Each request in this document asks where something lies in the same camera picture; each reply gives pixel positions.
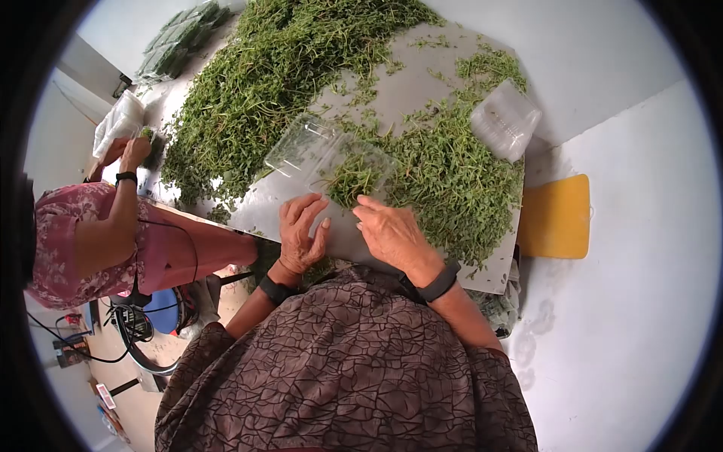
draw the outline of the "black cable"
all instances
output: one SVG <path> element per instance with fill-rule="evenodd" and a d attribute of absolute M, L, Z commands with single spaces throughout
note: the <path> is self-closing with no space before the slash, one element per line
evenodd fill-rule
<path fill-rule="evenodd" d="M 64 319 L 65 319 L 65 316 L 60 317 L 58 320 L 55 321 L 55 331 L 58 332 L 58 335 L 60 335 L 60 328 L 58 328 L 58 322 L 60 322 L 61 320 L 64 320 Z"/>
<path fill-rule="evenodd" d="M 193 270 L 193 279 L 192 279 L 192 282 L 193 282 L 193 281 L 196 281 L 196 277 L 198 276 L 198 251 L 196 250 L 196 244 L 194 243 L 193 237 L 191 237 L 191 234 L 189 234 L 189 232 L 188 232 L 187 230 L 185 230 L 185 229 L 183 229 L 182 227 L 177 226 L 177 225 L 175 225 L 175 224 L 158 223 L 158 222 L 156 222 L 156 221 L 141 220 L 140 218 L 138 218 L 138 221 L 139 221 L 140 223 L 155 224 L 155 225 L 158 225 L 158 226 L 166 226 L 166 227 L 169 227 L 169 228 L 176 228 L 176 229 L 180 229 L 180 230 L 182 230 L 183 232 L 186 233 L 186 235 L 188 236 L 189 240 L 191 241 L 191 245 L 193 246 L 193 255 L 194 255 L 194 259 L 196 260 L 196 267 L 195 267 L 195 269 Z M 126 329 L 126 336 L 129 337 L 128 341 L 130 342 L 130 344 L 128 344 L 128 345 L 126 346 L 126 351 L 124 351 L 123 354 L 122 354 L 118 359 L 102 359 L 102 358 L 96 358 L 96 357 L 94 357 L 92 354 L 88 354 L 88 353 L 85 353 L 85 352 L 83 352 L 83 351 L 76 350 L 75 347 L 73 346 L 73 344 L 71 344 L 71 343 L 69 343 L 68 341 L 66 341 L 65 339 L 63 339 L 59 334 L 55 334 L 50 328 L 48 328 L 47 326 L 45 326 L 45 325 L 43 325 L 42 323 L 40 323 L 40 321 L 39 321 L 38 319 L 36 319 L 35 317 L 33 317 L 33 315 L 30 314 L 29 312 L 26 311 L 26 313 L 27 313 L 28 317 L 30 317 L 31 319 L 33 319 L 33 320 L 35 321 L 35 323 L 37 323 L 37 324 L 38 324 L 40 327 L 42 327 L 45 331 L 48 331 L 50 334 L 52 334 L 53 336 L 55 336 L 56 338 L 58 338 L 63 344 L 65 344 L 65 345 L 73 348 L 73 351 L 75 351 L 75 353 L 78 353 L 78 354 L 80 354 L 80 355 L 82 355 L 82 356 L 84 356 L 84 357 L 90 358 L 90 359 L 94 359 L 95 361 L 105 362 L 105 363 L 108 363 L 108 364 L 114 364 L 114 363 L 116 363 L 116 362 L 120 362 L 123 358 L 126 357 L 126 355 L 127 355 L 128 352 L 130 351 L 131 346 L 133 345 L 134 342 L 136 342 L 136 341 L 150 342 L 151 339 L 153 339 L 153 336 L 155 335 L 155 329 L 153 328 L 153 324 L 150 322 L 150 319 L 148 318 L 148 316 L 146 315 L 146 313 L 148 313 L 148 312 L 163 311 L 163 310 L 167 310 L 167 309 L 170 309 L 170 308 L 174 307 L 173 305 L 171 305 L 171 306 L 161 307 L 161 308 L 158 308 L 158 309 L 156 309 L 156 310 L 143 311 L 142 309 L 141 309 L 141 310 L 136 310 L 136 309 L 134 309 L 132 306 L 130 306 L 130 305 L 128 305 L 128 304 L 114 304 L 113 306 L 108 306 L 108 305 L 105 304 L 105 303 L 103 303 L 103 304 L 104 304 L 105 306 L 107 306 L 108 308 L 110 308 L 110 309 L 108 310 L 108 312 L 106 312 L 108 318 L 107 318 L 106 321 L 103 323 L 103 326 L 106 326 L 106 324 L 107 324 L 107 323 L 110 321 L 110 319 L 114 316 L 114 313 L 115 313 L 116 310 L 118 310 L 118 309 L 120 309 L 120 310 L 122 310 L 122 309 L 128 309 L 128 310 L 133 311 L 134 315 L 135 315 L 136 313 L 143 315 L 143 320 L 144 320 L 144 322 L 145 322 L 145 326 L 149 327 L 149 329 L 150 329 L 150 331 L 151 331 L 151 336 L 150 336 L 149 338 L 146 338 L 146 339 L 136 339 L 136 336 L 135 336 L 134 334 L 128 334 L 128 330 L 126 329 L 125 323 L 124 323 L 124 322 L 119 322 L 121 325 L 117 325 L 117 327 L 118 327 L 118 328 Z M 58 329 L 58 322 L 60 322 L 60 321 L 63 320 L 64 318 L 65 318 L 65 316 L 60 317 L 58 320 L 55 321 L 55 327 L 56 327 L 56 329 Z M 139 332 L 138 330 L 136 330 L 135 328 L 131 328 L 131 330 L 132 330 L 133 333 L 140 333 L 140 332 Z"/>
<path fill-rule="evenodd" d="M 95 361 L 107 362 L 108 364 L 114 364 L 114 363 L 120 362 L 121 359 L 125 358 L 126 355 L 128 354 L 128 352 L 130 351 L 130 347 L 126 347 L 126 351 L 124 351 L 123 354 L 122 354 L 118 359 L 102 359 L 102 358 L 96 358 L 96 357 L 94 357 L 94 356 L 91 355 L 91 354 L 85 353 L 84 351 L 76 350 L 76 349 L 75 349 L 75 346 L 74 346 L 73 344 L 69 343 L 68 341 L 66 341 L 66 340 L 63 339 L 62 337 L 60 337 L 60 336 L 58 336 L 57 334 L 55 334 L 55 333 L 53 332 L 53 330 L 51 330 L 51 329 L 48 328 L 47 326 L 45 326 L 45 325 L 43 325 L 42 323 L 40 323 L 40 321 L 38 321 L 38 319 L 36 319 L 35 317 L 33 317 L 32 314 L 30 314 L 29 312 L 26 312 L 26 314 L 27 314 L 28 317 L 30 317 L 31 319 L 33 319 L 33 320 L 35 321 L 35 323 L 37 323 L 38 325 L 40 325 L 41 327 L 43 327 L 43 329 L 45 329 L 45 331 L 47 331 L 47 332 L 49 332 L 50 334 L 52 334 L 53 336 L 57 337 L 58 340 L 60 340 L 63 344 L 71 347 L 75 353 L 78 353 L 78 354 L 80 354 L 80 355 L 82 355 L 82 356 L 84 356 L 84 357 L 90 358 L 90 359 L 94 359 Z"/>

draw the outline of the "brown patterned shirt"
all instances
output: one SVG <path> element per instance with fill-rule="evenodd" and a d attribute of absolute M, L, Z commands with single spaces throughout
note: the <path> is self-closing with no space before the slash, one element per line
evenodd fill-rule
<path fill-rule="evenodd" d="M 465 349 L 394 279 L 344 270 L 238 341 L 209 324 L 155 422 L 159 451 L 535 451 L 507 357 Z"/>

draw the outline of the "fitness tracker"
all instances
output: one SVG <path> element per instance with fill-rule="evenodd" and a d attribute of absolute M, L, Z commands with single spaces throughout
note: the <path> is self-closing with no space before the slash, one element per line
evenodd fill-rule
<path fill-rule="evenodd" d="M 135 182 L 136 186 L 138 185 L 138 176 L 136 176 L 133 171 L 126 171 L 124 173 L 116 174 L 116 187 L 118 186 L 118 182 L 122 181 L 123 179 L 131 179 L 133 182 Z"/>
<path fill-rule="evenodd" d="M 290 287 L 286 287 L 283 284 L 277 284 L 268 276 L 264 276 L 264 278 L 259 283 L 259 288 L 268 295 L 268 297 L 271 299 L 271 302 L 276 306 L 281 306 L 281 303 L 284 302 L 287 298 L 291 297 L 292 295 L 297 295 L 299 292 L 295 289 L 292 289 Z"/>
<path fill-rule="evenodd" d="M 419 292 L 419 295 L 422 299 L 424 299 L 424 301 L 431 303 L 446 294 L 447 291 L 452 288 L 454 283 L 457 281 L 457 272 L 461 268 L 462 267 L 459 265 L 459 262 L 455 260 L 447 265 L 427 287 L 424 287 L 423 289 L 417 287 L 416 290 Z"/>

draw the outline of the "wrinkled hand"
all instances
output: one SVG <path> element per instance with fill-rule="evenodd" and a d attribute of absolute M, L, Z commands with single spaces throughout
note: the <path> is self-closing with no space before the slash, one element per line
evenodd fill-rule
<path fill-rule="evenodd" d="M 150 154 L 150 141 L 146 137 L 129 140 L 121 157 L 121 173 L 135 171 Z"/>
<path fill-rule="evenodd" d="M 369 252 L 377 259 L 402 270 L 417 287 L 431 283 L 445 264 L 427 242 L 410 209 L 396 209 L 364 195 L 352 211 L 360 223 Z"/>
<path fill-rule="evenodd" d="M 103 166 L 109 166 L 114 161 L 118 160 L 126 148 L 126 145 L 130 141 L 130 138 L 114 138 L 110 146 L 106 148 L 106 151 L 98 159 L 100 164 Z"/>
<path fill-rule="evenodd" d="M 309 193 L 281 206 L 281 256 L 278 262 L 292 273 L 301 275 L 324 257 L 331 220 L 325 218 L 319 223 L 313 239 L 309 238 L 309 228 L 328 204 L 329 200 L 321 199 L 320 194 Z"/>

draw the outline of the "elderly woman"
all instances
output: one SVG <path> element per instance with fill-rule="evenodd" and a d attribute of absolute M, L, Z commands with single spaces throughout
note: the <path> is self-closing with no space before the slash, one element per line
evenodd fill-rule
<path fill-rule="evenodd" d="M 116 139 L 84 184 L 50 192 L 35 204 L 33 281 L 27 292 L 64 310 L 105 295 L 141 294 L 189 283 L 228 264 L 256 260 L 250 236 L 193 221 L 136 196 L 136 170 L 150 152 L 147 138 Z M 116 186 L 100 182 L 121 159 Z"/>
<path fill-rule="evenodd" d="M 287 202 L 281 257 L 225 328 L 207 325 L 183 353 L 156 450 L 536 451 L 518 381 L 456 267 L 410 211 L 359 203 L 369 251 L 419 289 L 357 266 L 297 294 L 330 221 L 310 239 L 327 201 Z"/>

